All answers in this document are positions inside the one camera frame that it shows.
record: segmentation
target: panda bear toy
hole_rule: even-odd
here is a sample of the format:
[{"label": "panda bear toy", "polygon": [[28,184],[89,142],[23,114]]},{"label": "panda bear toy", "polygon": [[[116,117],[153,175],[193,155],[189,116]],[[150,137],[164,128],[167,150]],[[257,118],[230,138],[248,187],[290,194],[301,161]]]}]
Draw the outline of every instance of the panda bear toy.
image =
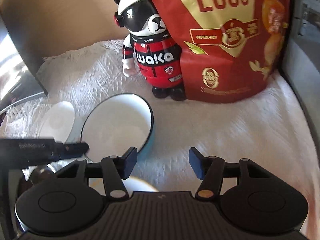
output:
[{"label": "panda bear toy", "polygon": [[126,27],[130,34],[122,49],[123,73],[137,74],[133,49],[139,69],[156,98],[170,96],[173,100],[186,99],[181,68],[181,47],[172,39],[151,0],[114,0],[118,11],[114,20]]}]

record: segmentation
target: red jersey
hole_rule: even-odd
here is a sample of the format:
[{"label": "red jersey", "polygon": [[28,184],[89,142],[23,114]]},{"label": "red jersey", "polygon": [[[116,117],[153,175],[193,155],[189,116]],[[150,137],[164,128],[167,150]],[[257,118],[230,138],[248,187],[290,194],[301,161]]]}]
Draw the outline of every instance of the red jersey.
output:
[{"label": "red jersey", "polygon": [[[139,69],[148,83],[157,88],[171,88],[183,82],[181,47],[168,31],[148,37],[130,35],[135,48]],[[124,58],[133,56],[133,49],[124,46]]]}]

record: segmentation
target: blue-rimmed bowl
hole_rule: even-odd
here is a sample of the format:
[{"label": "blue-rimmed bowl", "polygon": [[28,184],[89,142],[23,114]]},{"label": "blue-rimmed bowl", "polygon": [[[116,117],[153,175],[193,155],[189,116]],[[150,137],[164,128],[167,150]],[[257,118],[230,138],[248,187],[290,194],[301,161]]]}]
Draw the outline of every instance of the blue-rimmed bowl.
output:
[{"label": "blue-rimmed bowl", "polygon": [[149,103],[135,94],[114,95],[98,104],[81,131],[81,142],[89,145],[93,162],[123,155],[131,146],[147,154],[153,143],[153,112]]}]

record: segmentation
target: circular pad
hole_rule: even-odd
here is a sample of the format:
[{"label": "circular pad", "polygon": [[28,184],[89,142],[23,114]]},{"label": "circular pad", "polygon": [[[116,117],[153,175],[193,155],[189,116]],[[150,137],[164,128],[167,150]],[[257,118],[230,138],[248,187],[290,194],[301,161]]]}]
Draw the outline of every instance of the circular pad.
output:
[{"label": "circular pad", "polygon": [[77,179],[47,179],[23,193],[16,215],[25,228],[42,235],[65,235],[95,221],[103,209],[101,195]]},{"label": "circular pad", "polygon": [[220,199],[232,224],[258,234],[283,234],[302,225],[308,214],[304,196],[281,180],[259,178],[229,189]]}]

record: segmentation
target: figurine hand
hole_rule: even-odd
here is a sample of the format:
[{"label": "figurine hand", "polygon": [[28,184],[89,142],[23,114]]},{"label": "figurine hand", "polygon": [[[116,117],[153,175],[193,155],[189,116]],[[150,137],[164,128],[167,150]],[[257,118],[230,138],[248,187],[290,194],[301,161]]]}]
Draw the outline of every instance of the figurine hand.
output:
[{"label": "figurine hand", "polygon": [[133,58],[123,59],[122,62],[123,62],[122,72],[126,77],[130,77],[138,73],[134,66]]}]

